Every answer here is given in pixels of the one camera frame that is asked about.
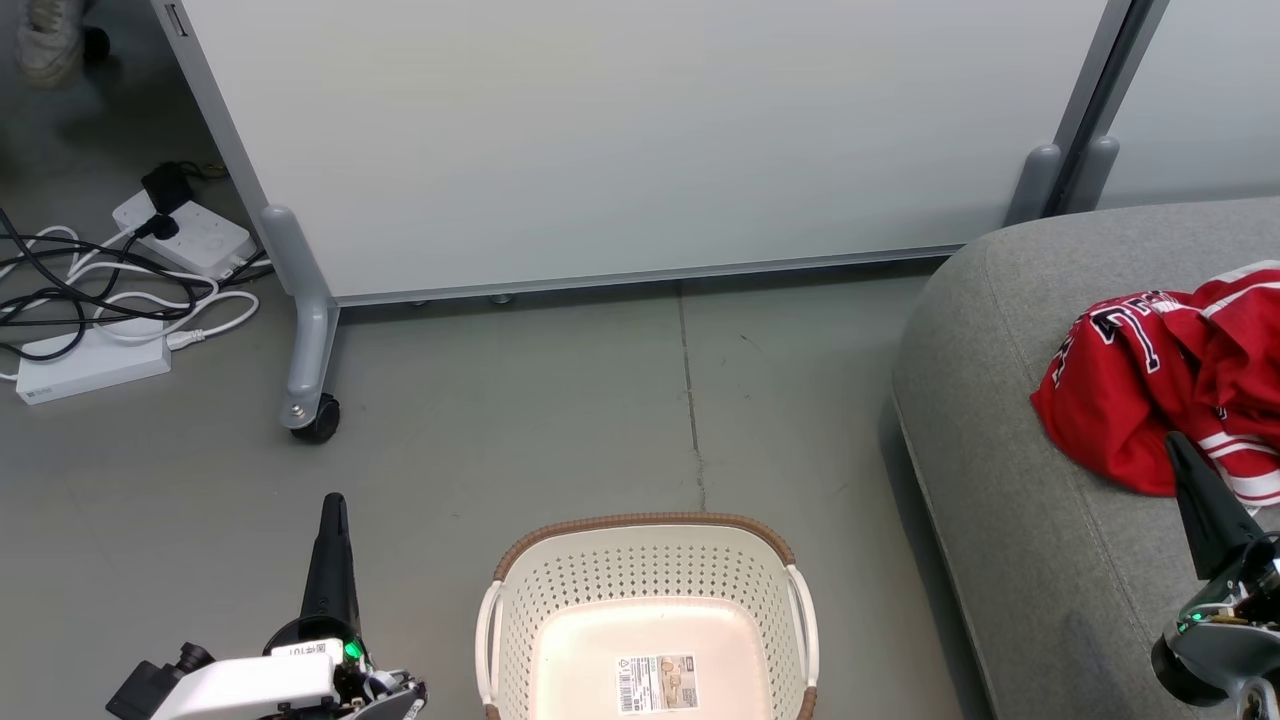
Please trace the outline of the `grey partition leg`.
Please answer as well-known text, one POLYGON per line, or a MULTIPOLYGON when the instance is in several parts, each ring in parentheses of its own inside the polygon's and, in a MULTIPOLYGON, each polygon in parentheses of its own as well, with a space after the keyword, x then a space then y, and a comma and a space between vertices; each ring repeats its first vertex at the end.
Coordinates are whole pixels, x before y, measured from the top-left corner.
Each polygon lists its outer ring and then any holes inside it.
POLYGON ((294 341, 285 378, 280 423, 306 427, 315 416, 324 389, 340 309, 307 243, 297 215, 269 205, 261 213, 268 255, 283 290, 294 302, 294 341))

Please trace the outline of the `red basketball jersey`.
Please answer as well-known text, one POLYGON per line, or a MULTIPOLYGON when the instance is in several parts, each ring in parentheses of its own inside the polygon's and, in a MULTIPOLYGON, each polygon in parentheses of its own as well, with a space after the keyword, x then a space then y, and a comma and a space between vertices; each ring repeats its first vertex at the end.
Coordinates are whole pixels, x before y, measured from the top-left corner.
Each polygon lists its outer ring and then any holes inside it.
POLYGON ((1280 261, 1094 304, 1030 402, 1064 454, 1130 491, 1172 496, 1180 432, 1248 510, 1280 505, 1280 261))

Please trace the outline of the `grey fabric sofa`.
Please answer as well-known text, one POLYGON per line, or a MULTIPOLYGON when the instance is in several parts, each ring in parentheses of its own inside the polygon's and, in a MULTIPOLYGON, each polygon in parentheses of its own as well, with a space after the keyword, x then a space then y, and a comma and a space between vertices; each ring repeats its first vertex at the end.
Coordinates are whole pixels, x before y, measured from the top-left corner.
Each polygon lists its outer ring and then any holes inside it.
POLYGON ((1052 217, 972 241, 927 283, 893 366, 902 437, 998 720, 1226 720, 1149 651, 1199 587, 1171 498, 1089 474, 1030 405, 1092 304, 1280 260, 1280 196, 1052 217))

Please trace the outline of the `white power strip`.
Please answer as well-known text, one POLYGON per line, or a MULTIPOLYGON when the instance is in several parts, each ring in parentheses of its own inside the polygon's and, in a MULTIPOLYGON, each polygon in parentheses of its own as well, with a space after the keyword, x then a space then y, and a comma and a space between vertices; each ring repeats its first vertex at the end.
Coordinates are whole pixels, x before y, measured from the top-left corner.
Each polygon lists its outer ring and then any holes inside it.
POLYGON ((178 205, 164 199, 157 208, 143 190, 111 211, 120 231, 136 231, 156 215, 168 218, 160 234, 147 234, 140 242, 178 270, 224 281, 259 251, 246 228, 191 200, 178 205))

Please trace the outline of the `black power adapter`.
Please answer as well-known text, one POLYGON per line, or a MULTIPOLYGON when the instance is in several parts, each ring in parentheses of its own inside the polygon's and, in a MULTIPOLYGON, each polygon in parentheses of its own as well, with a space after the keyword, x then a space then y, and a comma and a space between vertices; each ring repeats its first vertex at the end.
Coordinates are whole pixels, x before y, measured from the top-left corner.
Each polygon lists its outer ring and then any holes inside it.
POLYGON ((187 168, 178 161, 165 161, 142 176, 145 191, 155 214, 172 215, 195 199, 187 168))

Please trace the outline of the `narrow white partition panel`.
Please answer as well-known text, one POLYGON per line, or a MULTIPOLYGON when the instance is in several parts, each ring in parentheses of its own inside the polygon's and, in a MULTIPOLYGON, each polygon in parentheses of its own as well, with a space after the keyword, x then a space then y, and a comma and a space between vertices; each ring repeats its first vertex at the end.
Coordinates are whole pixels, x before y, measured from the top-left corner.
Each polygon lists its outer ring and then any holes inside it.
POLYGON ((1280 0, 1169 0, 1108 133, 1101 209, 1280 195, 1280 0))

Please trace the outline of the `beige shoe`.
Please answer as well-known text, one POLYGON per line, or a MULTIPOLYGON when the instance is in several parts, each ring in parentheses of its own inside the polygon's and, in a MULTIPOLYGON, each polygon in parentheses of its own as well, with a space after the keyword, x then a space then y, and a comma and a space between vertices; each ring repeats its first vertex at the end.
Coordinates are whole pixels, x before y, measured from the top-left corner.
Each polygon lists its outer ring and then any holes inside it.
POLYGON ((55 88, 83 65, 87 0, 19 0, 15 59, 36 88, 55 88))

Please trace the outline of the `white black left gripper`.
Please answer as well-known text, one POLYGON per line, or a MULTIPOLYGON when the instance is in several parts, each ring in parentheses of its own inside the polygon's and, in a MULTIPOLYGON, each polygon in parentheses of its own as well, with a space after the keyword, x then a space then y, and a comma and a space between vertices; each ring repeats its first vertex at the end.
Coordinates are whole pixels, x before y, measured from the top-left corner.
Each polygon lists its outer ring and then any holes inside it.
POLYGON ((150 720, 342 720, 369 702, 372 666, 362 638, 346 497, 323 501, 300 618, 259 656, 187 673, 150 720))

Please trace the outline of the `grey partition foot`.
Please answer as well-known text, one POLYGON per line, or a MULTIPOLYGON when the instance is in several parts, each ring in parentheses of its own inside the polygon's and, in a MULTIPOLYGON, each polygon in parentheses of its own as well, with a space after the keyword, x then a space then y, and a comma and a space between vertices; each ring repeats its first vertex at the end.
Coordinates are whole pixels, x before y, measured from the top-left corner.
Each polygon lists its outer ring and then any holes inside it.
POLYGON ((1103 135, 1088 142, 1064 191, 1059 205, 1061 214, 1097 209, 1119 154, 1120 142, 1112 136, 1103 135))
POLYGON ((1059 178, 1062 150, 1056 143, 1032 149, 1023 164, 1002 227, 1033 222, 1043 217, 1059 178))

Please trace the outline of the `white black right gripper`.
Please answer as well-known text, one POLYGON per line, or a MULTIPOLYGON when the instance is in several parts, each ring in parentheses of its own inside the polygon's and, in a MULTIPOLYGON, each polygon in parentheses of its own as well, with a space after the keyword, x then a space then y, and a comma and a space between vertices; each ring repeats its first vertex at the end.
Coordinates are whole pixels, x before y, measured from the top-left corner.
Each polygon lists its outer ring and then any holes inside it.
POLYGON ((1165 448, 1196 577, 1207 582, 1153 643, 1184 705, 1280 708, 1280 533, 1265 533, 1181 432, 1165 448))

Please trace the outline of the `white flat box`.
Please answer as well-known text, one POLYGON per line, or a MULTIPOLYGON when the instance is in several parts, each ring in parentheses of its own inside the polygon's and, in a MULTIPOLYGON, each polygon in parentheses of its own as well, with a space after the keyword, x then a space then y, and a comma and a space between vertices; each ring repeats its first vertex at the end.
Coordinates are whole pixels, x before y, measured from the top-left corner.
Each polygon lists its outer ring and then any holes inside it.
POLYGON ((28 405, 84 395, 172 369, 172 351, 164 338, 124 342, 91 328, 70 352, 55 359, 22 359, 14 377, 18 398, 28 405))

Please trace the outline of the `black caster wheel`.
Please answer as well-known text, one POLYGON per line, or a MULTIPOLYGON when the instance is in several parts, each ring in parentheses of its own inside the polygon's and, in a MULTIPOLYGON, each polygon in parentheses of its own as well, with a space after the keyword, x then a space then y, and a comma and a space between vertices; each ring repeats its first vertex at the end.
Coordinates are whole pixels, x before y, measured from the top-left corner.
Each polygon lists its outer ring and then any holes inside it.
POLYGON ((340 402, 330 393, 321 393, 314 419, 306 427, 291 428, 291 434, 306 445, 325 445, 339 424, 340 402))

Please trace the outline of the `basket barcode label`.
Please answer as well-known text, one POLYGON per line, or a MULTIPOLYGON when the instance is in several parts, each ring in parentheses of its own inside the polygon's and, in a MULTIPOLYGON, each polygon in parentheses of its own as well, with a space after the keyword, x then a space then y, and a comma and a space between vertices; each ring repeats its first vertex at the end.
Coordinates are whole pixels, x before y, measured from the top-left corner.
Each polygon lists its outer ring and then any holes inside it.
POLYGON ((621 657, 614 661, 616 707, 622 716, 701 707, 692 653, 621 657))

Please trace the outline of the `cream perforated laundry basket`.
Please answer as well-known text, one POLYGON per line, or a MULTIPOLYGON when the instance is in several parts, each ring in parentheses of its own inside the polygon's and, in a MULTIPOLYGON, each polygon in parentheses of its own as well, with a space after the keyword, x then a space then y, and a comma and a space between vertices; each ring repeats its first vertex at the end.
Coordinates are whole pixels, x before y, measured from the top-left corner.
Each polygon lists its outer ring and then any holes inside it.
POLYGON ((731 514, 543 527, 498 562, 475 628, 486 720, 814 720, 820 642, 787 543, 731 514), (692 653, 701 707, 622 716, 614 661, 692 653))

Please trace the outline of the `large white partition panel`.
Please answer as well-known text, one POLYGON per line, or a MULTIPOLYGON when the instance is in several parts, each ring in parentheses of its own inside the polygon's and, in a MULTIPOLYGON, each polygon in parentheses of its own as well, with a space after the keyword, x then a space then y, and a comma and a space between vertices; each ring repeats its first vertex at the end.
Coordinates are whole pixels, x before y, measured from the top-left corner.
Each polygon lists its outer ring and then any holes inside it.
POLYGON ((951 252, 1117 0, 151 0, 280 272, 340 305, 951 252))

